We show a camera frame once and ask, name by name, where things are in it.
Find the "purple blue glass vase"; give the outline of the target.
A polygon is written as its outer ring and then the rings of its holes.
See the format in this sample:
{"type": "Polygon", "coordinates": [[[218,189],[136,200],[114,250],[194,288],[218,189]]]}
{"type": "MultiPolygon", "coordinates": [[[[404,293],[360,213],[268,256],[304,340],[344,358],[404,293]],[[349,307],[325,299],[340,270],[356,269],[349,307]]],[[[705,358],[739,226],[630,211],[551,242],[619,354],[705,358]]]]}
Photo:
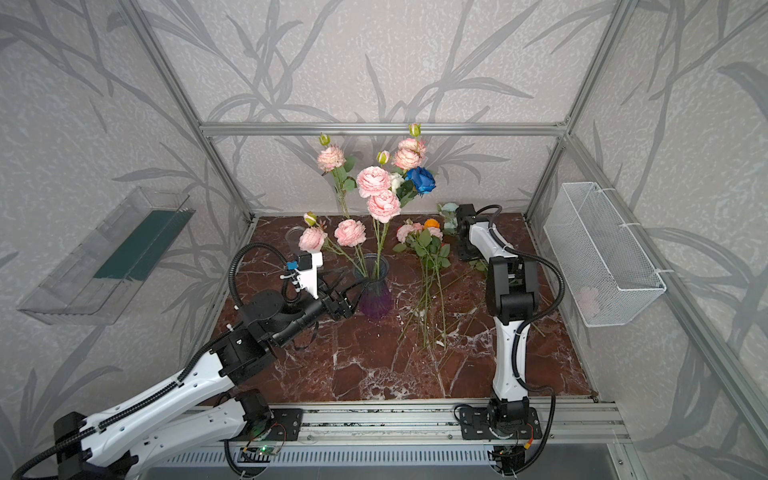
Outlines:
{"type": "Polygon", "coordinates": [[[388,283],[390,266],[385,258],[373,253],[365,254],[363,259],[364,265],[354,271],[359,280],[364,280],[358,310],[370,321],[382,320],[394,306],[388,283]]]}

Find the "blue rose stem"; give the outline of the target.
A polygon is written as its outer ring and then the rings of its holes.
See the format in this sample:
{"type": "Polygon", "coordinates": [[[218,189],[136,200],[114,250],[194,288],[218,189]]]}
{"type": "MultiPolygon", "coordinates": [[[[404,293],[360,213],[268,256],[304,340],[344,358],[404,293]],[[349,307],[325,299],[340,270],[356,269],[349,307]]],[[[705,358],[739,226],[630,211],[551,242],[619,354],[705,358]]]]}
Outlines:
{"type": "Polygon", "coordinates": [[[409,170],[406,173],[406,179],[413,183],[416,192],[420,196],[431,193],[436,187],[436,181],[433,174],[423,167],[416,167],[409,170]]]}

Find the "pink peony stem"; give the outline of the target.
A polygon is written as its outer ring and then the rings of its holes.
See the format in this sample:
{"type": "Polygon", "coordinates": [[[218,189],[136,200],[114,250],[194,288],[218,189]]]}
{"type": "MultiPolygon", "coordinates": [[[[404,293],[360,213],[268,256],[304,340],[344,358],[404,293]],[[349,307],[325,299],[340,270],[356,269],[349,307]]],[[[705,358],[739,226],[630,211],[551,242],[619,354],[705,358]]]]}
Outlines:
{"type": "Polygon", "coordinates": [[[362,244],[366,241],[366,227],[353,219],[341,221],[330,235],[325,224],[312,212],[303,215],[306,228],[302,231],[298,248],[301,252],[320,253],[327,250],[348,260],[355,272],[363,278],[369,276],[362,244]]]}

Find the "white rose stem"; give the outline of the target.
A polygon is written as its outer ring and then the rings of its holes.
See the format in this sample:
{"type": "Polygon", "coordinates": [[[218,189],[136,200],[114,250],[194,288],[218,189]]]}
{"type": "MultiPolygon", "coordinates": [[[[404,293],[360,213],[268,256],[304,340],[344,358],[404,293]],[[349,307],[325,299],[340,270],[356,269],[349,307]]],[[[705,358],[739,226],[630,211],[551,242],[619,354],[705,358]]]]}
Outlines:
{"type": "Polygon", "coordinates": [[[400,173],[393,172],[389,175],[390,180],[390,189],[393,193],[396,193],[399,188],[403,185],[405,182],[405,179],[400,173]]]}

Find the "pink ranunculus stem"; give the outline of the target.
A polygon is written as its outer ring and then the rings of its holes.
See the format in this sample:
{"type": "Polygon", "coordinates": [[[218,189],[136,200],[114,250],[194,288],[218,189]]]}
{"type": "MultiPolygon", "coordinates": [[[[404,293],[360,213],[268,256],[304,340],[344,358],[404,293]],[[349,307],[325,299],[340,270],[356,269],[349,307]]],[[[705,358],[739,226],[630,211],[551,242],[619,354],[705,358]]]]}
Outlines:
{"type": "Polygon", "coordinates": [[[382,256],[390,221],[401,213],[400,199],[390,189],[389,175],[392,172],[384,168],[389,159],[388,151],[380,151],[376,164],[363,169],[356,178],[358,193],[366,200],[367,211],[373,220],[377,258],[382,256]]]}

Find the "pink white carnation stem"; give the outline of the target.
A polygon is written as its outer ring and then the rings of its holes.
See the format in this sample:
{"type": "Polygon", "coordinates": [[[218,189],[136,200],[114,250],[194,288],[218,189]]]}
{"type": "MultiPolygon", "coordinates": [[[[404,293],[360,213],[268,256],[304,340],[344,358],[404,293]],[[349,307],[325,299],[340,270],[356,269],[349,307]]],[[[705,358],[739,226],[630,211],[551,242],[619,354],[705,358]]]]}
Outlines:
{"type": "Polygon", "coordinates": [[[319,142],[322,149],[317,156],[317,165],[324,175],[329,175],[332,179],[341,213],[345,218],[350,218],[347,195],[357,188],[357,182],[352,175],[355,158],[347,158],[343,150],[333,144],[330,136],[325,133],[320,134],[319,142]]]}

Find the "pale green hydrangea stem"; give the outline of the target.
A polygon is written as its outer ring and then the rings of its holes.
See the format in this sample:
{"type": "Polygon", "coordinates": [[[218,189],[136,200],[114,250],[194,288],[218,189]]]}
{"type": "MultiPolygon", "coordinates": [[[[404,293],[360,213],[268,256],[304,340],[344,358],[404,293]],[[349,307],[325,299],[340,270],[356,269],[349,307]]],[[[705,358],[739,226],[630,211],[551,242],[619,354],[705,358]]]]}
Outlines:
{"type": "Polygon", "coordinates": [[[438,214],[442,218],[443,231],[449,235],[455,235],[458,229],[457,221],[458,205],[453,202],[447,202],[437,205],[438,214]]]}

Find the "pink lisianthus flower stem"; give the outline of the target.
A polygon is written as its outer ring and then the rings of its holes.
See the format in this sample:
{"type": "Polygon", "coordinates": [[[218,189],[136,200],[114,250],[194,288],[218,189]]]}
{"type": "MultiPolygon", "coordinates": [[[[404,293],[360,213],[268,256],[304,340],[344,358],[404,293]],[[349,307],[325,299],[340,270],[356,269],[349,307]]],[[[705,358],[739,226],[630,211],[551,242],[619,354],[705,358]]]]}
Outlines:
{"type": "Polygon", "coordinates": [[[426,143],[421,139],[421,125],[409,126],[409,137],[400,141],[394,156],[394,164],[403,171],[410,171],[424,164],[426,143]]]}

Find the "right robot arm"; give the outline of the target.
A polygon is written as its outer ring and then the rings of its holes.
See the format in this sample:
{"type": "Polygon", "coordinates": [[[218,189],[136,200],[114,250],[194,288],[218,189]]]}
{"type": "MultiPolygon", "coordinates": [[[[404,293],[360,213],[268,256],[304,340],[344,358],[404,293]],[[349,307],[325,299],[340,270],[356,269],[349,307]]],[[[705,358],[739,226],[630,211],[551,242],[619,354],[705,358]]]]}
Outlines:
{"type": "Polygon", "coordinates": [[[528,418],[529,394],[536,389],[526,381],[527,339],[533,322],[551,310],[539,309],[539,267],[545,259],[527,254],[508,242],[495,219],[498,205],[480,209],[461,204],[456,211],[459,258],[487,264],[485,302],[496,329],[496,370],[489,400],[489,421],[496,430],[528,418]]]}

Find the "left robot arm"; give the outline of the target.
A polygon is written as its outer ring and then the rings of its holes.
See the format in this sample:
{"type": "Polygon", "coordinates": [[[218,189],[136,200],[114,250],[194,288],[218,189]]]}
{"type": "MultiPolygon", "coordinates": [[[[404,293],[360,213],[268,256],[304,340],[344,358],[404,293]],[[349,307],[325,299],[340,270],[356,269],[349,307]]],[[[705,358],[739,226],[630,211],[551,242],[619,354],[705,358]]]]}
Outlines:
{"type": "Polygon", "coordinates": [[[186,416],[189,408],[251,379],[276,359],[277,349],[305,330],[315,330],[324,316],[350,318],[359,304],[351,290],[367,282],[353,280],[346,269],[333,270],[327,281],[321,253],[288,260],[263,242],[242,247],[228,271],[228,289],[238,313],[236,324],[197,350],[184,368],[133,398],[102,412],[84,416],[71,412],[54,424],[54,444],[19,466],[14,479],[55,458],[58,479],[133,479],[162,460],[209,441],[227,442],[272,414],[258,393],[240,394],[207,413],[186,416]],[[253,250],[266,250],[283,267],[281,288],[265,290],[243,301],[236,275],[253,250]]]}

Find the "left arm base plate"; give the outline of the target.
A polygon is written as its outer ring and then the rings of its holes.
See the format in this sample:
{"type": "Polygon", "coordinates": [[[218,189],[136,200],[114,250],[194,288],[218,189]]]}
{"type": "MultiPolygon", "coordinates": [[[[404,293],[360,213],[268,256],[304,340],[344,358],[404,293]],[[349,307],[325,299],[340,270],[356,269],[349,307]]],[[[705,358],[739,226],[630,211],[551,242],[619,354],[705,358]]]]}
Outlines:
{"type": "Polygon", "coordinates": [[[238,436],[242,441],[294,442],[298,440],[304,410],[300,408],[279,408],[271,411],[268,420],[248,424],[238,436]]]}

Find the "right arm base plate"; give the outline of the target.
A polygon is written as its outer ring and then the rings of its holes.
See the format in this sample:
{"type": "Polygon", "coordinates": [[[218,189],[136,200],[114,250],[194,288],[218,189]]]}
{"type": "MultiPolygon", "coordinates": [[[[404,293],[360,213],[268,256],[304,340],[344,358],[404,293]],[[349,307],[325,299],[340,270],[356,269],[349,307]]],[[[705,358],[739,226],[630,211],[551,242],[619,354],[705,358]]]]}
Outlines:
{"type": "Polygon", "coordinates": [[[538,413],[527,398],[514,402],[491,401],[484,407],[459,404],[453,415],[463,440],[512,440],[527,442],[543,438],[538,413]]]}

